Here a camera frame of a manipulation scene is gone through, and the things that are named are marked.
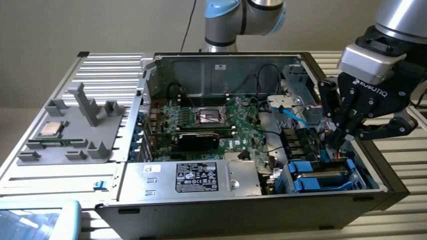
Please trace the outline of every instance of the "metal grate table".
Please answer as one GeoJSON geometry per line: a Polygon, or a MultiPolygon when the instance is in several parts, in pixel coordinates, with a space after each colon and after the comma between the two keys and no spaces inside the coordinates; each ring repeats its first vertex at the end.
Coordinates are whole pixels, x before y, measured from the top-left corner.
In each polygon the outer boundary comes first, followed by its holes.
{"type": "MultiPolygon", "coordinates": [[[[336,64],[341,56],[339,51],[311,52],[327,76],[337,76],[336,64]]],[[[68,106],[76,105],[73,96],[66,93],[69,81],[82,82],[84,91],[102,105],[106,100],[117,100],[129,106],[141,77],[143,65],[151,62],[152,55],[141,53],[89,54],[78,57],[68,70],[52,97],[62,97],[68,106]]],[[[385,211],[372,211],[359,217],[343,230],[323,230],[293,233],[275,233],[251,236],[203,238],[204,240],[420,240],[427,239],[427,121],[412,108],[408,112],[417,118],[419,128],[404,137],[375,141],[397,176],[405,184],[411,195],[385,211]]],[[[120,136],[127,125],[123,118],[119,138],[110,161],[105,164],[16,166],[16,152],[41,124],[44,110],[36,116],[9,157],[0,167],[0,196],[9,200],[76,199],[82,207],[81,240],[119,240],[100,216],[92,211],[94,203],[106,200],[115,193],[113,176],[123,163],[115,162],[120,150],[120,136]],[[93,191],[96,181],[106,181],[108,190],[93,191]]],[[[371,120],[372,123],[387,122],[389,116],[371,120]]]]}

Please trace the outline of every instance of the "robotiq logo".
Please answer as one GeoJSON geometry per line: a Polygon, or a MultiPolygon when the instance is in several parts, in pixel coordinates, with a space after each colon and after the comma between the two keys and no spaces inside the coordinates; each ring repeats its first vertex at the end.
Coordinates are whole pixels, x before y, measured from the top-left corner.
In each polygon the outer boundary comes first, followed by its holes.
{"type": "Polygon", "coordinates": [[[359,79],[355,79],[352,81],[352,84],[355,85],[361,85],[363,87],[365,87],[367,89],[369,89],[372,92],[376,92],[379,95],[381,95],[384,98],[387,97],[388,93],[383,90],[380,90],[379,88],[371,86],[369,84],[367,84],[365,82],[360,81],[359,79]]]}

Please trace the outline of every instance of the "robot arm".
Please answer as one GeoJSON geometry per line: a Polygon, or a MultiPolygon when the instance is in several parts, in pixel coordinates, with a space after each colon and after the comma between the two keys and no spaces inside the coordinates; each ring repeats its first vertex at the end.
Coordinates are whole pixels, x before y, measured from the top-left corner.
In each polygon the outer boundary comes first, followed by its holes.
{"type": "Polygon", "coordinates": [[[417,127],[405,107],[427,77],[427,1],[384,0],[376,25],[343,51],[337,78],[319,82],[324,114],[332,133],[325,143],[337,149],[345,140],[408,135],[417,127]],[[365,119],[393,114],[384,125],[365,119]]]}
{"type": "Polygon", "coordinates": [[[236,52],[237,35],[275,33],[285,19],[284,0],[207,0],[205,52],[236,52]]]}

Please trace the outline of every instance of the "green circuit board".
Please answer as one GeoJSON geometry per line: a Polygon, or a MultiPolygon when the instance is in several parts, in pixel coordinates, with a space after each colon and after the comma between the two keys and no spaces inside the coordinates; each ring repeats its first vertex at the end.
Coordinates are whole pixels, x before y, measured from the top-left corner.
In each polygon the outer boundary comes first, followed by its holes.
{"type": "MultiPolygon", "coordinates": [[[[152,127],[153,133],[151,135],[153,162],[231,160],[237,159],[237,154],[247,150],[251,160],[255,161],[257,171],[260,173],[269,173],[271,169],[264,167],[265,161],[269,158],[268,153],[264,152],[267,151],[267,147],[263,144],[257,144],[259,141],[263,140],[264,134],[251,127],[247,120],[249,106],[243,106],[243,101],[249,101],[249,99],[239,97],[221,108],[221,123],[200,123],[203,119],[196,116],[200,108],[181,107],[172,100],[153,109],[151,111],[151,119],[156,120],[156,124],[152,127]],[[191,133],[215,133],[228,137],[219,139],[219,148],[215,150],[180,151],[179,146],[175,145],[175,138],[177,138],[183,132],[177,131],[177,127],[193,129],[191,133]]],[[[219,107],[220,106],[204,107],[203,109],[205,111],[217,111],[219,107]]],[[[255,119],[255,115],[255,107],[252,107],[248,116],[255,119]]]]}

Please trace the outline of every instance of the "warning label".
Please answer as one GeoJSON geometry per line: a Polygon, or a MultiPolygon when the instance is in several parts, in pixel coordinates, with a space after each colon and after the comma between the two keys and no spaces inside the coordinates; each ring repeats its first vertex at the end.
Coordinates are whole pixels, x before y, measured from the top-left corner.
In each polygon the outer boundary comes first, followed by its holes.
{"type": "Polygon", "coordinates": [[[219,190],[216,162],[177,163],[175,190],[179,193],[219,190]]]}

